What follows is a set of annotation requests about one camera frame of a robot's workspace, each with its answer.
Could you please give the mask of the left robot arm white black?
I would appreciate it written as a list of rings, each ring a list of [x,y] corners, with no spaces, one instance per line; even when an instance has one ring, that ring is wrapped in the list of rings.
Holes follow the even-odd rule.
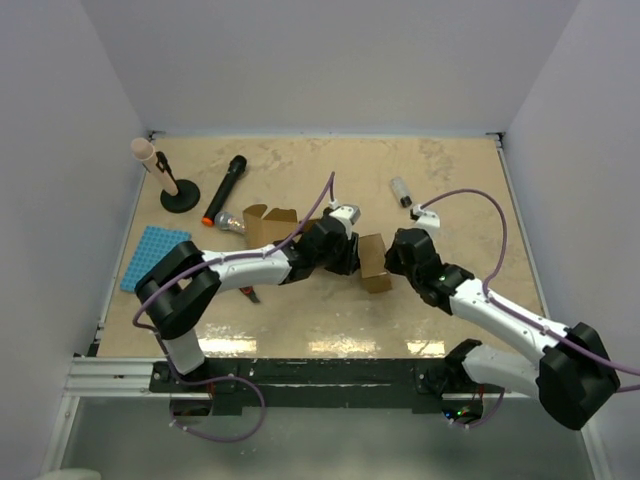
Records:
[[[218,293],[257,285],[285,285],[307,279],[322,267],[338,275],[359,268],[356,210],[340,207],[324,214],[307,230],[259,249],[213,252],[191,241],[175,246],[135,286],[142,311],[166,357],[171,378],[185,392],[200,390],[207,380],[205,355],[195,332]]]

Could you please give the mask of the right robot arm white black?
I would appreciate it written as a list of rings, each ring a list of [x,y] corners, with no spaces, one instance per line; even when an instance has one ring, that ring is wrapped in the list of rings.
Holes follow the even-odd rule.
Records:
[[[567,327],[505,300],[464,268],[444,263],[420,228],[399,229],[385,255],[386,269],[404,276],[427,305],[466,320],[511,347],[497,350],[468,339],[443,367],[425,377],[441,395],[491,385],[538,401],[559,424],[581,429],[618,391],[620,380],[595,329]]]

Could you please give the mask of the taped cardboard box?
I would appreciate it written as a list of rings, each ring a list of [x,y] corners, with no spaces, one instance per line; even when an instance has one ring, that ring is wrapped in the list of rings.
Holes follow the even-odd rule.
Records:
[[[242,212],[249,249],[257,249],[286,239],[299,225],[295,209],[269,208],[254,204]]]

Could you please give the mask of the small cardboard box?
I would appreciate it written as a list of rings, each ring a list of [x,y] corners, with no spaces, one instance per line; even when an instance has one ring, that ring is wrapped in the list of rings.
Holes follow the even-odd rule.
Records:
[[[361,281],[370,294],[392,289],[390,273],[385,268],[386,248],[380,233],[362,236],[359,240]]]

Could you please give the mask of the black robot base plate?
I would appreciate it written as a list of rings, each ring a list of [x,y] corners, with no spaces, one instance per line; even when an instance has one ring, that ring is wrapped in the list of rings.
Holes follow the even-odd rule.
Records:
[[[250,359],[209,358],[197,371],[176,378],[168,364],[153,364],[149,390],[168,394],[183,413],[193,395],[213,415],[258,408],[404,409],[438,413],[442,406],[476,400],[478,391],[499,392],[447,377],[442,358]]]

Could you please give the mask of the small clear black-capped bottle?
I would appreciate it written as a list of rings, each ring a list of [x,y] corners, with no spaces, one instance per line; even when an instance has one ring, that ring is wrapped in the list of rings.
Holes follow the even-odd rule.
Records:
[[[391,190],[402,208],[409,208],[413,204],[413,200],[406,182],[399,176],[390,180]]]

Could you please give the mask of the red black utility knife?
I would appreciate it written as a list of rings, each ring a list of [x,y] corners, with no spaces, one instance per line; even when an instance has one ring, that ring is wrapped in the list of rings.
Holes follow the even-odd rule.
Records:
[[[240,291],[243,293],[245,297],[247,297],[252,303],[259,304],[260,299],[258,298],[254,288],[252,286],[241,288]]]

